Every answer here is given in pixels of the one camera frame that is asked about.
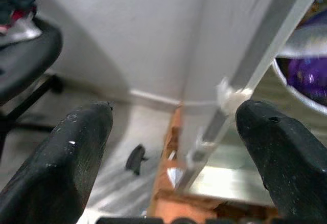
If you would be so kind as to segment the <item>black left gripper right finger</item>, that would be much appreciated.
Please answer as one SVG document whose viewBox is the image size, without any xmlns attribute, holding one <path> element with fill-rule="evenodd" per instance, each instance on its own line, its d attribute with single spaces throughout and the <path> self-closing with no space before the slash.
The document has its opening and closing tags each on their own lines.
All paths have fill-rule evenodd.
<svg viewBox="0 0 327 224">
<path fill-rule="evenodd" d="M 326 147 L 297 119 L 262 101 L 243 102 L 235 120 L 279 215 L 326 223 Z"/>
</svg>

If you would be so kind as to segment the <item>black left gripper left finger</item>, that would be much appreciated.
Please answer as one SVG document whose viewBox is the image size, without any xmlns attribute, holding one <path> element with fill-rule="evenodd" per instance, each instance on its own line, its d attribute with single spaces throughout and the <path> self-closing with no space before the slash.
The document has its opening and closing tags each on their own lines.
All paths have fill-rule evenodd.
<svg viewBox="0 0 327 224">
<path fill-rule="evenodd" d="M 1 191 L 1 223 L 77 223 L 112 126 L 109 102 L 70 112 Z"/>
</svg>

